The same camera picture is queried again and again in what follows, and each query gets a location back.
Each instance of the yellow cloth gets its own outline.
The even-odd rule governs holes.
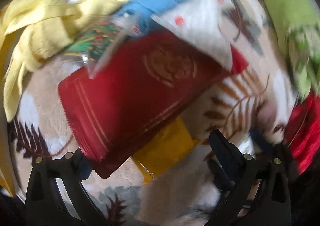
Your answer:
[[[73,42],[75,35],[101,16],[118,10],[128,0],[13,0],[0,12],[0,70],[8,57],[12,35],[25,27],[13,50],[4,77],[4,110],[11,121],[18,109],[23,77]]]
[[[176,118],[142,149],[131,156],[147,184],[187,156],[198,139],[192,139],[180,117]]]

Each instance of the transparent plastic wrapper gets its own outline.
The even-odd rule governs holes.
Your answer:
[[[147,145],[131,156],[143,175],[143,184],[151,182],[186,157],[198,142],[198,139],[191,138],[180,117],[161,129]]]
[[[137,15],[109,16],[90,25],[65,49],[64,61],[84,65],[90,79],[95,78],[133,29]]]

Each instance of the patterned blanket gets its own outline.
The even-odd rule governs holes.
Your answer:
[[[219,128],[238,145],[250,127],[260,126],[269,141],[282,140],[295,97],[273,26],[262,0],[231,1],[234,7],[223,12],[221,32],[243,53],[248,69],[212,86],[181,114],[200,143],[163,175],[142,186],[142,175],[128,159],[107,180],[92,172],[83,181],[110,224],[202,226],[220,195],[206,163],[212,157],[209,132]],[[77,68],[57,55],[25,78],[18,113],[9,125],[12,162],[24,192],[38,156],[61,158],[78,147],[57,94],[59,82]],[[75,214],[62,181],[57,182]]]

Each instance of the red cloth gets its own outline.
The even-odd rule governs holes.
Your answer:
[[[237,72],[247,67],[241,54]],[[210,57],[168,31],[123,44],[95,79],[81,68],[58,87],[76,141],[102,178],[213,83],[230,76]]]
[[[314,93],[293,109],[284,138],[302,174],[320,147],[320,98]]]

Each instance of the yellow wrapper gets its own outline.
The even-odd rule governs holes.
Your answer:
[[[198,139],[192,139],[180,117],[176,118],[142,149],[131,156],[147,184],[187,156]]]

